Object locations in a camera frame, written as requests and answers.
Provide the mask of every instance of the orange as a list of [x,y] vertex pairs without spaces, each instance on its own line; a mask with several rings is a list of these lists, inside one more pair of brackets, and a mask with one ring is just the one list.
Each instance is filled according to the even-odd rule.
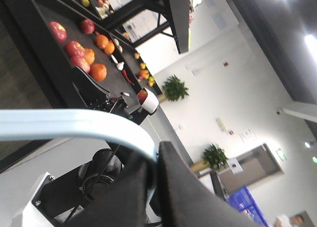
[[101,82],[107,77],[107,68],[104,64],[95,63],[90,66],[89,75],[97,82]]
[[92,49],[85,49],[85,60],[89,65],[95,61],[95,52]]
[[100,49],[104,49],[107,44],[108,44],[108,38],[105,35],[101,35],[98,34],[96,36],[96,45],[100,48]]
[[107,44],[107,46],[105,47],[104,49],[104,52],[107,54],[107,55],[111,55],[115,50],[115,45],[114,43],[111,41]]

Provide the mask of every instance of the yellow fruit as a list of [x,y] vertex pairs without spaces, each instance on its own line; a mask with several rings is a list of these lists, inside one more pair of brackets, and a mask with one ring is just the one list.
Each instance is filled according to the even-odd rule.
[[140,63],[140,68],[145,69],[147,67],[147,64],[145,62]]
[[139,53],[134,53],[134,58],[135,59],[139,59],[140,58],[140,54]]
[[89,7],[90,2],[88,0],[81,0],[81,3],[84,7]]
[[148,80],[148,86],[149,87],[153,87],[154,84],[155,84],[155,81]]

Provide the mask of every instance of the red apple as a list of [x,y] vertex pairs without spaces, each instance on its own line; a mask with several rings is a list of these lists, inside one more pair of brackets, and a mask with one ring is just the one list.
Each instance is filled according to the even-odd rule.
[[141,90],[137,95],[140,104],[142,105],[145,101],[145,99],[148,97],[148,92],[146,90]]
[[74,55],[78,55],[81,57],[85,56],[85,49],[78,43],[77,41],[69,41],[64,47],[64,50],[66,51],[67,55],[69,57],[72,57]]
[[92,34],[95,31],[95,24],[90,19],[85,19],[80,22],[80,29],[86,35]]
[[80,66],[86,73],[90,71],[90,65],[87,63],[84,57],[74,55],[70,58],[74,66]]
[[67,38],[67,33],[65,28],[57,23],[56,21],[49,22],[50,28],[53,31],[55,37],[60,43],[63,43]]

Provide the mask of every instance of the blue box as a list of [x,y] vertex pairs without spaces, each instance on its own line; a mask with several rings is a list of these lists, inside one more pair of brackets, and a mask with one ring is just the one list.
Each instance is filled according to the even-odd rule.
[[255,203],[248,188],[243,186],[239,191],[236,191],[228,198],[227,202],[236,210],[249,217],[251,220],[260,225],[268,227],[268,223],[264,218],[262,211]]

